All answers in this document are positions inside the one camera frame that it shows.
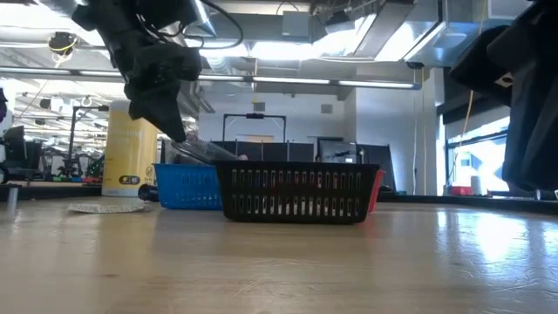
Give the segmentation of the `red plastic basket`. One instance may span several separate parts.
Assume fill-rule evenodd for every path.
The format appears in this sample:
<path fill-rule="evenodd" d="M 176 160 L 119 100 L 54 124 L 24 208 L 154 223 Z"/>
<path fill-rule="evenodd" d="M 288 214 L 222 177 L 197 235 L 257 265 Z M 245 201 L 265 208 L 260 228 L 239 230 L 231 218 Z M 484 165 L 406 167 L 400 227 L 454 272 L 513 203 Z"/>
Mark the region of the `red plastic basket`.
<path fill-rule="evenodd" d="M 369 205 L 368 205 L 368 213 L 369 214 L 374 210 L 374 208 L 376 206 L 376 203 L 377 203 L 377 200 L 378 200 L 379 190 L 382 186 L 383 177 L 384 177 L 384 171 L 383 170 L 378 170 L 376 172 L 375 179 L 374 179 L 374 182 L 373 182 L 373 185 L 372 185 L 371 198 L 370 198 L 370 202 L 369 202 Z"/>

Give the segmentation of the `black comb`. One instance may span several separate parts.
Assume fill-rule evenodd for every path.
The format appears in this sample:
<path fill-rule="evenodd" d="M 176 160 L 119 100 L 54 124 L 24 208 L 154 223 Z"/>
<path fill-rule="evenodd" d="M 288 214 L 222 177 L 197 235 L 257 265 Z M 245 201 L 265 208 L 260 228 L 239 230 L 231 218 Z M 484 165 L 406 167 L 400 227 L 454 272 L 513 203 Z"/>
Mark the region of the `black comb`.
<path fill-rule="evenodd" d="M 189 135 L 182 142 L 172 140 L 171 148 L 175 152 L 174 163 L 178 164 L 213 165 L 221 160 L 237 160 L 226 149 L 196 135 Z"/>

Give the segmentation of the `white bandage strip pack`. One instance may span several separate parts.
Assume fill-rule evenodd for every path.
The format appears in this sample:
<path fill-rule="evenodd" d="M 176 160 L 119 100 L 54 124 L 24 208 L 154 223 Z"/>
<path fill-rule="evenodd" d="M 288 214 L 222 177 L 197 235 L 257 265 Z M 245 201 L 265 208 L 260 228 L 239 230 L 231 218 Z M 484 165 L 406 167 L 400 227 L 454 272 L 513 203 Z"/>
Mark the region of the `white bandage strip pack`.
<path fill-rule="evenodd" d="M 72 203 L 68 210 L 83 214 L 123 214 L 149 210 L 146 203 L 100 204 L 100 203 Z"/>

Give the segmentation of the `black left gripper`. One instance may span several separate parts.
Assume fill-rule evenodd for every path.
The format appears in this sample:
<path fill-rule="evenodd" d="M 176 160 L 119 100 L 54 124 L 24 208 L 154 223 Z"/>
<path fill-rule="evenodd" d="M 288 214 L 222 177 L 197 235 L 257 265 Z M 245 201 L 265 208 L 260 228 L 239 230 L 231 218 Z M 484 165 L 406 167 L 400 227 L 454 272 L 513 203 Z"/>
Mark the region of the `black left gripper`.
<path fill-rule="evenodd" d="M 177 96 L 182 80 L 195 81 L 201 74 L 199 50 L 142 30 L 110 32 L 108 50 L 125 81 L 130 118 L 145 119 L 171 140 L 184 141 Z"/>

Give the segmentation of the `yellow white wipes canister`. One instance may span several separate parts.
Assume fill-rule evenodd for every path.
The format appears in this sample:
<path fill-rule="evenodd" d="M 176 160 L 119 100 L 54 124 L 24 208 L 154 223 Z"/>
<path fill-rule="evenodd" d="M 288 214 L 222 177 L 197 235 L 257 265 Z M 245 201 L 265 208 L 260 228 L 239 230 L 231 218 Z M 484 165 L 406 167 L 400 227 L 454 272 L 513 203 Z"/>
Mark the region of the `yellow white wipes canister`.
<path fill-rule="evenodd" d="M 158 129 L 145 119 L 131 119 L 129 107 L 127 100 L 109 105 L 103 196 L 137 197 L 141 185 L 154 184 Z"/>

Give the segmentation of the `silver metal post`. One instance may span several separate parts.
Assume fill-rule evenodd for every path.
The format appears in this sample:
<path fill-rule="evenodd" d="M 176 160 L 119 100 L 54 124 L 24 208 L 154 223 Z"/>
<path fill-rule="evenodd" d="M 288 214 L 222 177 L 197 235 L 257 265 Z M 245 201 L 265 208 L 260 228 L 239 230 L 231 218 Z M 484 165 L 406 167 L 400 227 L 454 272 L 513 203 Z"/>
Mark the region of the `silver metal post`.
<path fill-rule="evenodd" d="M 7 211 L 10 215 L 16 212 L 19 188 L 17 184 L 10 184 L 8 187 Z"/>

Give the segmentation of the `black partition panel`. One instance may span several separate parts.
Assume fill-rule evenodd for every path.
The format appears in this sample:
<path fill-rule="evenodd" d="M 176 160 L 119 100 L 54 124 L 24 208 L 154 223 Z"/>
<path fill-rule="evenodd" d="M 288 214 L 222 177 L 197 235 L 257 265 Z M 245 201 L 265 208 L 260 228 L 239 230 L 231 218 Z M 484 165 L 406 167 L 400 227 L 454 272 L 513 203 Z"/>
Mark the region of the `black partition panel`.
<path fill-rule="evenodd" d="M 214 144 L 237 156 L 246 155 L 248 160 L 301 161 L 314 160 L 314 145 L 295 142 L 246 142 L 214 141 Z"/>

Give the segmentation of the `large metal air duct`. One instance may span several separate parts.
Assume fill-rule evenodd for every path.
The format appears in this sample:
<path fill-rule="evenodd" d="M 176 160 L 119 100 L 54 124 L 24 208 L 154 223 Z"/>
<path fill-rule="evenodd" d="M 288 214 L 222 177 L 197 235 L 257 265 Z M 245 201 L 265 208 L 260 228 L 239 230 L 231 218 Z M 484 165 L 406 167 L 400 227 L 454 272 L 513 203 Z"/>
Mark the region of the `large metal air duct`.
<path fill-rule="evenodd" d="M 492 0 L 214 0 L 211 31 L 186 41 L 242 71 L 357 76 L 445 67 L 490 23 Z"/>

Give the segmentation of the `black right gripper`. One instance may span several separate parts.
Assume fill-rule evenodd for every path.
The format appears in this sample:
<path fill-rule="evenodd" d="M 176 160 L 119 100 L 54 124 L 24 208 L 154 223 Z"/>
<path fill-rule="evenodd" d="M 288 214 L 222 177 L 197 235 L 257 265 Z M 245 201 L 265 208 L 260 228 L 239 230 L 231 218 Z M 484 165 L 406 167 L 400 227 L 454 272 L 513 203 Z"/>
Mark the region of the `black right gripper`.
<path fill-rule="evenodd" d="M 533 4 L 510 25 L 483 30 L 461 53 L 449 71 L 455 82 L 484 97 L 509 106 L 517 78 L 505 81 L 521 68 L 545 58 L 558 44 L 558 0 L 530 0 Z M 558 189 L 558 86 L 553 86 L 538 113 L 530 116 L 533 126 L 513 133 L 510 122 L 503 178 L 527 191 Z"/>

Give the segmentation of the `blue plastic basket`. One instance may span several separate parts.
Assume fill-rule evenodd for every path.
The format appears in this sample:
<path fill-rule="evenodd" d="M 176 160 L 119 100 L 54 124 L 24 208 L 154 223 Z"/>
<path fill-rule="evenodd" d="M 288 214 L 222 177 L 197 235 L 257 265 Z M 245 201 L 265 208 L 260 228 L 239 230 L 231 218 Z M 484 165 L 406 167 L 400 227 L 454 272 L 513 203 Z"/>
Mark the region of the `blue plastic basket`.
<path fill-rule="evenodd" d="M 155 164 L 154 170 L 163 208 L 222 210 L 221 191 L 215 167 Z"/>

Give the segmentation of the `black marker pen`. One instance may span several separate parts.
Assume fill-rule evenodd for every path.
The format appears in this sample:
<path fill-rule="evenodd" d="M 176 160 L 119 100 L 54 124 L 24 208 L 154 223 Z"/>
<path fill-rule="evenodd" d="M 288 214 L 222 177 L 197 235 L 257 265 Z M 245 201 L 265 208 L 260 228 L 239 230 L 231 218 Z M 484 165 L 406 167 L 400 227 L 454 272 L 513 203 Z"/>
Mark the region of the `black marker pen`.
<path fill-rule="evenodd" d="M 142 201 L 159 202 L 159 190 L 156 186 L 142 184 L 138 189 L 138 197 Z"/>

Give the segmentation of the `black plastic basket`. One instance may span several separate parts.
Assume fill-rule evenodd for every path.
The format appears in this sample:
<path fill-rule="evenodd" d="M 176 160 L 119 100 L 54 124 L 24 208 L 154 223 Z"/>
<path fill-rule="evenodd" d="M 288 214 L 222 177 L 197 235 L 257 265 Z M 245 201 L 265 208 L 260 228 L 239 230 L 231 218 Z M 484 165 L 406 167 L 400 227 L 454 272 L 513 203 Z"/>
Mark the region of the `black plastic basket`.
<path fill-rule="evenodd" d="M 379 166 L 219 161 L 223 214 L 235 222 L 356 224 L 368 213 Z"/>

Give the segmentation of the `long ceiling light bar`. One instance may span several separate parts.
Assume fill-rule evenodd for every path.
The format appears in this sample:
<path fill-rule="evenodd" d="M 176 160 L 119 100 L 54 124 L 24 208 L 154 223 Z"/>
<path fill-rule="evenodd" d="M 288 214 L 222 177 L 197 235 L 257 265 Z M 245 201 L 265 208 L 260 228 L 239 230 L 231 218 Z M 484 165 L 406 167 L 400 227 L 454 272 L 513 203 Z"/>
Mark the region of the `long ceiling light bar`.
<path fill-rule="evenodd" d="M 119 72 L 111 71 L 89 71 L 78 69 L 36 68 L 0 66 L 0 77 L 13 79 L 54 79 L 74 81 L 98 81 L 98 82 L 121 82 L 123 79 Z M 273 84 L 296 84 L 296 85 L 331 85 L 358 88 L 383 88 L 399 90 L 419 90 L 419 83 L 403 83 L 389 81 L 359 81 L 348 79 L 324 79 L 324 78 L 283 78 L 249 75 L 214 75 L 201 74 L 200 81 L 209 82 L 245 82 L 245 83 L 273 83 Z"/>

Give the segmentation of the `dark background monitor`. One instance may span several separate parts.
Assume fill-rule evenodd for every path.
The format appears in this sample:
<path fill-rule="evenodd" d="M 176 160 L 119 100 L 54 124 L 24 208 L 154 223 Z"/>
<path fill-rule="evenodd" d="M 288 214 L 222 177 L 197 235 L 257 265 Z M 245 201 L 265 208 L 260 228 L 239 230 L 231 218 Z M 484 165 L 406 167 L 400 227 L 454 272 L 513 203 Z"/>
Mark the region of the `dark background monitor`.
<path fill-rule="evenodd" d="M 361 162 L 361 153 L 354 142 L 341 140 L 323 140 L 317 143 L 317 156 L 324 163 L 358 164 Z"/>
<path fill-rule="evenodd" d="M 0 161 L 0 170 L 7 176 L 11 174 L 32 176 L 39 169 L 43 143 L 26 140 L 24 126 L 9 128 L 2 137 L 5 157 Z"/>

